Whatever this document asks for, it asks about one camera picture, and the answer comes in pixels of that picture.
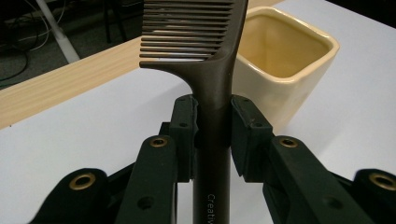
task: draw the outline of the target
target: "wooden surface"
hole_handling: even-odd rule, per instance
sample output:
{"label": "wooden surface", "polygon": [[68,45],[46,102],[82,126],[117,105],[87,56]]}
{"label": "wooden surface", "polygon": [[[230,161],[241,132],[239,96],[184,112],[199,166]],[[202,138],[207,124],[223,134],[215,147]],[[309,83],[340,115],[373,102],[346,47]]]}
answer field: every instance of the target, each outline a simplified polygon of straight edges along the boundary
{"label": "wooden surface", "polygon": [[[281,0],[250,0],[248,8]],[[138,68],[140,38],[0,91],[0,130]]]}

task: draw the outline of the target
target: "white table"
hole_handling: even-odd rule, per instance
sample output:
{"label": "white table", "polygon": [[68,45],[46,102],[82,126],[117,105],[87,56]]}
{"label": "white table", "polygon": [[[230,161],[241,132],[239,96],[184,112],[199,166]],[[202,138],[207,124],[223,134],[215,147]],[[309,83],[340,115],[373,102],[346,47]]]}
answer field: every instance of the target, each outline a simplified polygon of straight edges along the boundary
{"label": "white table", "polygon": [[[396,174],[396,30],[325,1],[277,8],[332,34],[341,48],[282,134],[303,140],[331,171]],[[113,174],[169,120],[190,89],[178,77],[138,69],[0,130],[0,223],[26,223],[65,175],[83,167]],[[262,185],[232,167],[231,223],[271,223]],[[179,185],[178,223],[191,223],[191,186]]]}

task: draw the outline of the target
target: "comb teeth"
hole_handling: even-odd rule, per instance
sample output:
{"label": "comb teeth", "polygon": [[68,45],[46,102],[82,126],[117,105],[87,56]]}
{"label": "comb teeth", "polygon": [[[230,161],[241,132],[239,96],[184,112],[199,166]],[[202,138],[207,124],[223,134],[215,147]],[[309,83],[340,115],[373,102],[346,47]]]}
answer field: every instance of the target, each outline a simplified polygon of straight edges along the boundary
{"label": "comb teeth", "polygon": [[218,52],[233,0],[145,0],[141,58],[206,60]]}

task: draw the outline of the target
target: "brass insert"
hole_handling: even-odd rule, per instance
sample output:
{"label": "brass insert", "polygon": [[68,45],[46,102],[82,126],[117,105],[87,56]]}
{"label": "brass insert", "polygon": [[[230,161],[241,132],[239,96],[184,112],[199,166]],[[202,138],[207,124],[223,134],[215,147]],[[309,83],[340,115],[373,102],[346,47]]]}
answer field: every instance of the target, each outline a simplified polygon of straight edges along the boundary
{"label": "brass insert", "polygon": [[379,173],[372,173],[369,175],[370,180],[380,188],[387,190],[396,190],[396,180]]}
{"label": "brass insert", "polygon": [[166,140],[166,138],[163,138],[163,137],[157,137],[157,138],[151,139],[149,144],[152,147],[163,147],[163,146],[166,146],[166,144],[168,144],[168,140]]}
{"label": "brass insert", "polygon": [[290,138],[281,138],[279,140],[280,145],[284,147],[297,147],[298,143],[294,139]]}
{"label": "brass insert", "polygon": [[69,188],[73,190],[82,190],[89,188],[96,180],[93,173],[82,174],[74,177],[69,183]]}

